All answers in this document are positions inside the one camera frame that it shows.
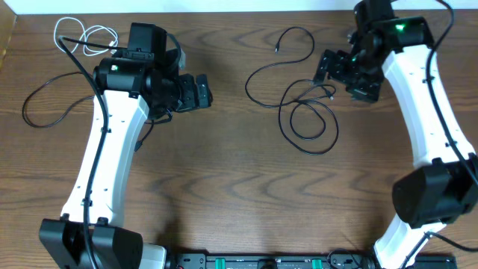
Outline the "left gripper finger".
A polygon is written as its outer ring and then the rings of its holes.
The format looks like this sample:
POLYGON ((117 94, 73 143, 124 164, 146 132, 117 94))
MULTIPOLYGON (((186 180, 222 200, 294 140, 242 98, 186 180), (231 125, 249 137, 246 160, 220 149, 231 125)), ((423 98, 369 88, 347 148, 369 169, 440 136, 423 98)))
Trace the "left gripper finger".
POLYGON ((181 86, 181 102, 178 112, 188 112, 199 108, 197 101, 197 87, 191 74, 179 76, 181 86))
POLYGON ((208 85, 208 79, 205 74, 196 77, 196 84, 198 90, 198 106, 199 108, 209 108, 213 102, 211 89, 208 85))

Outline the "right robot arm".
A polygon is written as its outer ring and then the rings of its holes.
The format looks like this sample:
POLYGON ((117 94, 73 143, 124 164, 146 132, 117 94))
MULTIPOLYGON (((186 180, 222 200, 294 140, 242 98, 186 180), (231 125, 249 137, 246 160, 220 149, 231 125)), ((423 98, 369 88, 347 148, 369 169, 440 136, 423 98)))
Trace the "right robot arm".
POLYGON ((393 186, 395 215, 373 246, 380 268, 407 268, 432 237, 477 204, 477 154, 441 82, 435 39, 421 16, 399 18, 389 1, 354 7, 349 52, 322 54, 314 82, 333 79, 356 99, 376 102, 387 81, 412 145, 414 170, 393 186))

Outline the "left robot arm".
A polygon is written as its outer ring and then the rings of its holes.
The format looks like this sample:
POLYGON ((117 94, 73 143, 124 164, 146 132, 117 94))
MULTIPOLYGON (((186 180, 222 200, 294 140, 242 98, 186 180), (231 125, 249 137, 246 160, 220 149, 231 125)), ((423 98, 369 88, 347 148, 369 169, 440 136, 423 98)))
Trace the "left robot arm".
POLYGON ((44 219, 39 239, 60 268, 165 268, 167 252, 124 228, 124 202, 134 153, 145 125, 174 113, 211 106, 205 75, 184 73, 172 35, 134 22, 125 48, 116 48, 85 78, 92 87, 93 121, 74 188, 57 220, 44 219))

